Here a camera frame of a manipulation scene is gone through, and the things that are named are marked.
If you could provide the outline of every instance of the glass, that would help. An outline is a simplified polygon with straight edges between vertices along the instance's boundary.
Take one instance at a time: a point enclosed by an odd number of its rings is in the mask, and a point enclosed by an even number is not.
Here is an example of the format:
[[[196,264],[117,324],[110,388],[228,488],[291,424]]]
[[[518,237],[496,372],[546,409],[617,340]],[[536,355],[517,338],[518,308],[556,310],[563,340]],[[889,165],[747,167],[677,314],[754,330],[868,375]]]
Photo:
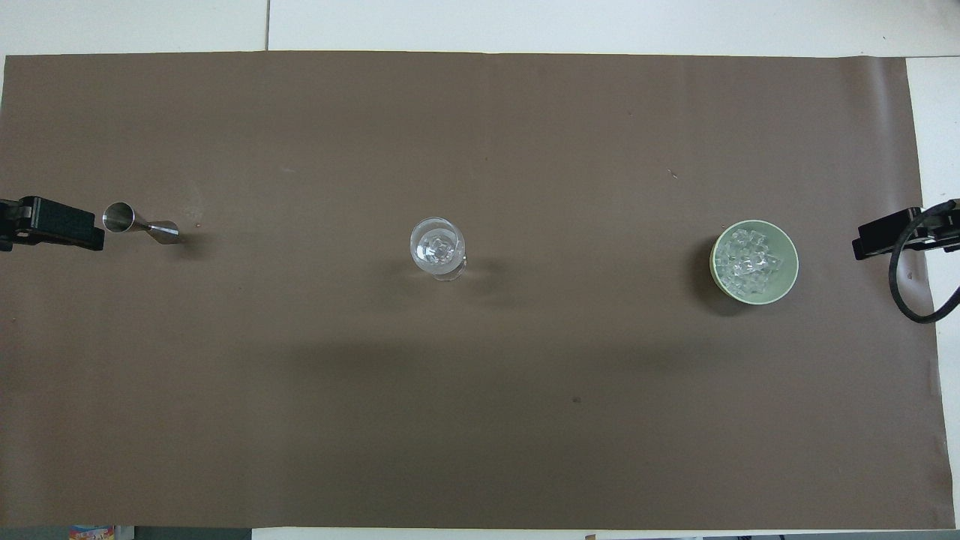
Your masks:
[[[410,234],[410,257],[420,270],[441,282],[450,282],[467,268],[467,243],[452,223],[442,217],[428,217]]]

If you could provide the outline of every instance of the table surface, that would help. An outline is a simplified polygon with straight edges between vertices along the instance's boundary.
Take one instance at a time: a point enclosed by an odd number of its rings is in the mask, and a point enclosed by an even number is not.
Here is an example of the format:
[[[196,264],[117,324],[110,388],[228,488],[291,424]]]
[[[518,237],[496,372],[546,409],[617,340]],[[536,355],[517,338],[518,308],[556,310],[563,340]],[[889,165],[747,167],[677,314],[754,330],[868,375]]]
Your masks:
[[[737,56],[940,57],[907,62],[923,205],[958,196],[960,5],[924,2],[609,0],[440,2],[385,0],[118,0],[0,3],[0,55],[219,50],[441,50]],[[927,254],[935,304],[960,282],[948,254]],[[960,317],[937,327],[951,463],[960,462]],[[958,501],[954,483],[954,501]],[[576,538],[597,531],[523,531]],[[412,529],[261,529],[258,538],[405,538]],[[450,538],[452,531],[433,531]],[[458,531],[462,538],[517,531]],[[697,531],[697,535],[708,534]],[[600,532],[599,538],[683,531]]]

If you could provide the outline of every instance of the bowl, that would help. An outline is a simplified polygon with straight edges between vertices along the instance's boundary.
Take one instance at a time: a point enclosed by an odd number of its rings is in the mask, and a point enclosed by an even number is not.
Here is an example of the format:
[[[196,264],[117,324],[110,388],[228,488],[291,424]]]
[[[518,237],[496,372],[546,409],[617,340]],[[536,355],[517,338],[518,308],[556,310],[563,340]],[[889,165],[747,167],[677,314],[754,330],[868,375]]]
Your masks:
[[[765,234],[767,236],[767,246],[770,248],[770,253],[776,255],[782,261],[780,269],[770,275],[770,281],[767,282],[766,290],[762,293],[739,295],[724,286],[720,282],[720,277],[717,276],[715,261],[717,246],[730,240],[733,232],[739,229],[753,230]],[[797,281],[799,271],[800,258],[797,256],[797,248],[793,245],[793,240],[791,240],[790,236],[780,227],[761,219],[748,219],[730,225],[724,233],[720,234],[720,237],[713,242],[713,248],[710,250],[710,275],[713,276],[713,281],[727,296],[744,304],[763,306],[764,304],[771,304],[783,298],[783,296],[793,288],[793,283]]]

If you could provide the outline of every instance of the black cable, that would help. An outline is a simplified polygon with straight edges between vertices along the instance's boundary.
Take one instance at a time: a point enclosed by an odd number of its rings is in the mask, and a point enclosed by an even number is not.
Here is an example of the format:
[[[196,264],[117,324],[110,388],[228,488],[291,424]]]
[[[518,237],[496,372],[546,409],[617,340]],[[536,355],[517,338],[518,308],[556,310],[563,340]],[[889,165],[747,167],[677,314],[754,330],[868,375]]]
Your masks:
[[[890,254],[890,268],[887,271],[887,281],[890,283],[890,294],[893,295],[894,302],[897,304],[900,312],[916,323],[935,323],[949,315],[957,305],[960,305],[960,287],[957,287],[957,290],[953,291],[953,294],[950,295],[947,301],[936,311],[929,315],[916,313],[903,301],[903,297],[900,295],[900,286],[897,284],[897,264],[900,263],[900,254],[903,252],[903,246],[906,245],[910,234],[920,227],[927,217],[946,214],[954,208],[956,208],[956,202],[951,200],[930,207],[917,214],[917,217],[913,218],[910,224],[906,226],[906,229],[897,237],[897,243],[894,244],[894,251]]]

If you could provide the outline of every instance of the bowl rim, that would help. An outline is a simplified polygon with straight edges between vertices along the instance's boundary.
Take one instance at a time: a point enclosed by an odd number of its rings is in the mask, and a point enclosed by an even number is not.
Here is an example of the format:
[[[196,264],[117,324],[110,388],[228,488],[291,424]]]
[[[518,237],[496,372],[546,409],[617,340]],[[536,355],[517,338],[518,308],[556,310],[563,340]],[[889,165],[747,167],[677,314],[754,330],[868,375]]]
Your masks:
[[[726,236],[727,233],[729,233],[730,231],[736,229],[741,225],[748,224],[748,223],[762,223],[764,225],[769,225],[770,227],[773,227],[777,231],[780,231],[780,233],[783,234],[783,237],[786,238],[786,241],[790,244],[790,249],[793,250],[793,257],[797,261],[797,271],[793,273],[793,280],[790,281],[790,285],[787,286],[786,289],[784,289],[783,292],[776,298],[772,298],[764,302],[752,302],[750,300],[745,300],[731,293],[726,286],[720,283],[720,279],[717,277],[716,264],[713,261],[714,258],[716,257],[717,246],[720,245],[720,240],[723,239],[723,237]],[[793,238],[791,238],[789,234],[787,234],[783,229],[781,229],[777,225],[774,225],[773,223],[770,223],[769,221],[765,221],[762,219],[744,219],[743,221],[737,221],[736,223],[728,226],[719,236],[717,236],[717,239],[713,242],[713,247],[710,248],[709,265],[710,265],[710,276],[713,277],[713,282],[716,283],[718,287],[720,287],[720,290],[722,290],[724,294],[733,298],[737,302],[742,302],[744,304],[749,304],[751,306],[765,306],[767,304],[773,304],[777,300],[786,296],[786,293],[793,290],[793,285],[797,282],[797,277],[800,275],[800,254],[797,253],[797,246],[794,245]]]

